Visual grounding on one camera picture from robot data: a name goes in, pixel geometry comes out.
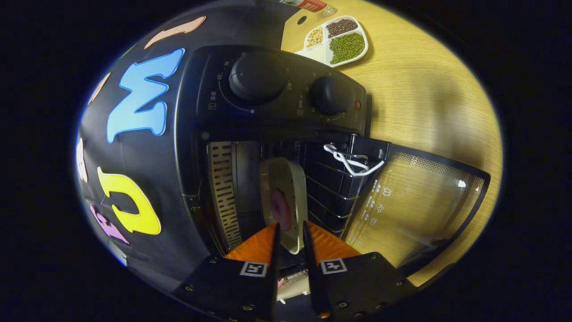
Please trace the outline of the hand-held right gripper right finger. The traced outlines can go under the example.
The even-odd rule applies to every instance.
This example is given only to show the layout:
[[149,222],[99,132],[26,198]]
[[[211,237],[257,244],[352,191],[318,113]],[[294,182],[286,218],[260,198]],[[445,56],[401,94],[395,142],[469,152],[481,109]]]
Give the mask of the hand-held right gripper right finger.
[[312,307],[321,319],[369,319],[418,288],[380,253],[359,253],[306,221],[303,242]]

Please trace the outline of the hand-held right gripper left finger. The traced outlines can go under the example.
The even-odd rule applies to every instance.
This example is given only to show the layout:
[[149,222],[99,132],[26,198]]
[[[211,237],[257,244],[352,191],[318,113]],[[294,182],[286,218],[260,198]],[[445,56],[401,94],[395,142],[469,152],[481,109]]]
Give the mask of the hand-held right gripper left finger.
[[274,223],[225,257],[205,258],[172,296],[221,322],[273,322],[280,236]]

